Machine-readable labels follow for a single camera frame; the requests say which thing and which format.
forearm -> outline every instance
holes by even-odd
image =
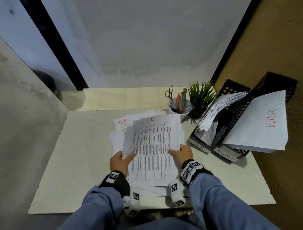
[[[206,208],[218,229],[278,229],[230,192],[215,176],[205,173],[198,174],[191,183],[189,191],[193,208],[198,216],[201,218],[202,211]]]
[[[84,197],[82,206],[59,229],[111,228],[122,209],[123,200],[118,191],[94,186]]]

stack of papers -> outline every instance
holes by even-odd
[[[195,136],[210,146],[217,130],[218,121],[214,121],[216,115],[222,109],[236,101],[239,101],[247,94],[247,92],[239,92],[219,96],[200,120],[195,131]]]
[[[285,150],[288,140],[285,94],[282,90],[254,98],[222,143],[266,153]]]
[[[128,168],[127,180],[145,196],[170,196],[169,182],[178,176],[168,149],[179,149],[184,132],[179,114],[157,115],[153,110],[127,115],[114,120],[116,131],[109,137],[113,154],[123,150],[123,158],[131,152],[135,159]]]

long sleeve shirt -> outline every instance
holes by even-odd
[[[230,192],[221,181],[212,175],[200,173],[190,184],[192,206],[199,218],[199,227],[176,218],[163,218],[134,227],[121,224],[127,230],[198,230],[208,227],[205,213],[220,230],[276,230],[274,224]],[[94,186],[88,191],[82,206],[59,228],[67,229],[111,229],[123,209],[121,195],[114,188]]]

person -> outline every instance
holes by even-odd
[[[188,162],[193,161],[189,146],[180,145],[179,151],[169,150],[168,152],[183,169]],[[109,164],[111,170],[109,175],[113,176],[107,176],[100,186],[94,186],[90,189],[84,197],[82,206],[59,227],[59,230],[113,229],[124,207],[122,197],[127,193],[129,195],[129,184],[125,176],[128,165],[134,158],[135,154],[131,154],[125,159],[122,159],[122,152],[115,154]],[[115,180],[115,182],[109,183],[108,178]],[[230,192],[219,178],[205,168],[200,170],[196,177],[190,181],[189,198],[195,214],[200,220],[199,227],[180,219],[168,217],[133,227],[125,227],[121,224],[119,229],[278,229],[264,216]]]

green plant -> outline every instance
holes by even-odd
[[[212,103],[217,96],[211,81],[202,83],[201,89],[199,88],[198,80],[192,84],[189,83],[187,92],[189,93],[189,100],[191,104],[196,107],[195,109],[198,112],[204,112],[207,106]]]

